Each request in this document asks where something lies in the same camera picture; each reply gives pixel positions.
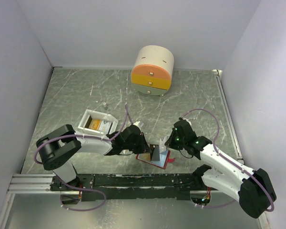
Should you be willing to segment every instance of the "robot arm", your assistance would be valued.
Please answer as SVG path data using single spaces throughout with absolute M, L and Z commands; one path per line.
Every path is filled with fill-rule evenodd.
M 213 166 L 214 168 L 203 165 L 203 171 L 199 173 L 201 181 L 206 186 L 222 191 L 235 199 L 251 217 L 259 217 L 270 206 L 265 192 L 251 177 L 255 177 L 262 184 L 272 201 L 276 200 L 270 178 L 264 170 L 255 171 L 218 149 L 219 155 L 212 141 L 204 136 L 196 136 L 190 123 L 185 119 L 180 118 L 174 124 L 165 145 L 176 150 L 185 149 L 191 156 Z
M 40 147 L 49 140 L 73 135 L 73 137 L 50 142 L 40 149 L 43 168 L 48 171 L 52 170 L 64 182 L 69 183 L 76 178 L 76 170 L 68 161 L 75 153 L 93 152 L 105 156 L 119 155 L 123 150 L 129 150 L 133 154 L 152 153 L 152 149 L 140 130 L 141 124 L 140 121 L 135 122 L 112 141 L 109 139 L 117 132 L 98 137 L 83 135 L 75 131 L 71 125 L 63 125 L 36 142 L 36 146 Z

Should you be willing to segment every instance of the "red object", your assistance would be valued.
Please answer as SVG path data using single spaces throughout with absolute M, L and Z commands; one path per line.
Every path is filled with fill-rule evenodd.
M 158 168 L 166 169 L 166 165 L 167 165 L 167 163 L 168 163 L 169 160 L 170 160 L 170 153 L 171 153 L 171 152 L 168 151 L 167 157 L 166 157 L 166 160 L 165 160 L 165 163 L 164 163 L 164 167 L 156 166 L 156 165 L 154 165 L 153 163 L 149 163 L 149 162 L 147 162 L 147 161 L 143 161 L 143 162 L 146 162 L 147 164 L 150 164 L 150 165 L 152 165 L 152 166 L 156 166 L 156 167 L 158 167 Z M 135 159 L 137 159 L 137 160 L 139 160 L 139 161 L 142 161 L 141 159 L 138 158 L 138 156 L 139 156 L 139 154 L 135 157 Z
M 172 163 L 172 162 L 174 162 L 176 160 L 176 157 L 174 157 L 174 158 L 169 158 L 168 160 L 167 160 L 167 162 L 168 163 Z

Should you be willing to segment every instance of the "yellow object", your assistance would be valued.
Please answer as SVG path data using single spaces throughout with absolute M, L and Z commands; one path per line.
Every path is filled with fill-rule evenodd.
M 172 81 L 152 76 L 132 74 L 132 83 L 168 90 L 171 87 Z
M 92 119 L 90 125 L 89 125 L 89 129 L 91 130 L 99 130 L 101 124 L 101 120 L 99 119 Z

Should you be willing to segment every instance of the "cylindrical container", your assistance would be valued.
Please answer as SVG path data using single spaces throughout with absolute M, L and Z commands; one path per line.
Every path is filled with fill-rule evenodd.
M 166 48 L 156 45 L 143 47 L 131 73 L 134 88 L 144 94 L 162 95 L 172 83 L 174 56 Z

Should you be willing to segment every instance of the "small white box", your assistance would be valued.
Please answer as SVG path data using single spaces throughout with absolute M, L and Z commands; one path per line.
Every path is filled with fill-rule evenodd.
M 91 121 L 92 119 L 100 119 L 100 120 L 112 122 L 109 133 L 104 133 L 101 131 L 89 129 L 88 126 L 90 123 L 88 122 Z M 92 110 L 87 109 L 77 128 L 81 130 L 83 133 L 88 134 L 88 135 L 102 136 L 106 134 L 112 134 L 115 131 L 118 125 L 118 122 L 119 121 L 115 117 L 113 117 L 111 114 L 105 114 L 102 112 L 97 112 L 97 111 L 92 111 Z

